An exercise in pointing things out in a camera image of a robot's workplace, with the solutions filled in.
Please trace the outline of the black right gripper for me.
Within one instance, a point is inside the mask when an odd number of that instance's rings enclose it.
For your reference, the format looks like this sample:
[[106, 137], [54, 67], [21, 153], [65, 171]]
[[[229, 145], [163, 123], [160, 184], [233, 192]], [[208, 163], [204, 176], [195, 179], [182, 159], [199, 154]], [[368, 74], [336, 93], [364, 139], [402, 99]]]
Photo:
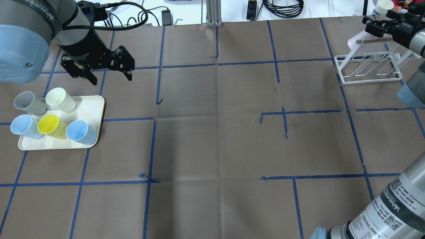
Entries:
[[362, 23], [366, 25], [365, 32], [377, 38], [388, 34], [399, 45], [413, 52], [424, 52], [424, 10], [423, 3], [416, 3], [409, 6], [406, 13], [387, 11], [387, 18], [391, 20], [374, 20], [364, 16]]

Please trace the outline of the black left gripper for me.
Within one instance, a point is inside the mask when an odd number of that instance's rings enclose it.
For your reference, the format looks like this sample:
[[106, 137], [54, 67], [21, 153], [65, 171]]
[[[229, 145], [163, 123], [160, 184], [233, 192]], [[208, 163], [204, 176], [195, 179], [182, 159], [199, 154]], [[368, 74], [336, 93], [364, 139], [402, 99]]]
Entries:
[[87, 79], [93, 86], [98, 83], [91, 69], [110, 69], [124, 74], [132, 81], [135, 59], [124, 46], [109, 50], [97, 32], [88, 32], [79, 42], [73, 45], [60, 45], [64, 54], [61, 66], [73, 78]]

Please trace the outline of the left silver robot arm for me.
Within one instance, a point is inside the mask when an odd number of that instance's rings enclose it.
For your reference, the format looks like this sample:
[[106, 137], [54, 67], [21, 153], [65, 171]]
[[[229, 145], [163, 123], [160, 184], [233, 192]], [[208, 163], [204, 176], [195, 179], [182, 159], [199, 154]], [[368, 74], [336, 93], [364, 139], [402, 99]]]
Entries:
[[131, 81], [135, 60], [125, 47], [110, 50], [97, 34], [113, 31], [94, 23], [108, 18], [106, 9], [118, 3], [74, 0], [1, 1], [1, 82], [36, 80], [54, 42], [63, 51], [60, 64], [73, 78], [97, 85], [97, 69], [122, 72]]

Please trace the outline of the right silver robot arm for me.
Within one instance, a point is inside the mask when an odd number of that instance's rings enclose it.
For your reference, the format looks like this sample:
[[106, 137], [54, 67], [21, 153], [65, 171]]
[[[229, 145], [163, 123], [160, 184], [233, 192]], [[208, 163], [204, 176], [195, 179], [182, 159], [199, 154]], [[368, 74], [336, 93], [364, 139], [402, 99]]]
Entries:
[[353, 219], [424, 151], [424, 110], [396, 97], [399, 81], [344, 85], [333, 57], [360, 18], [272, 23], [280, 54], [275, 102], [221, 65], [217, 157], [221, 238], [306, 239]]

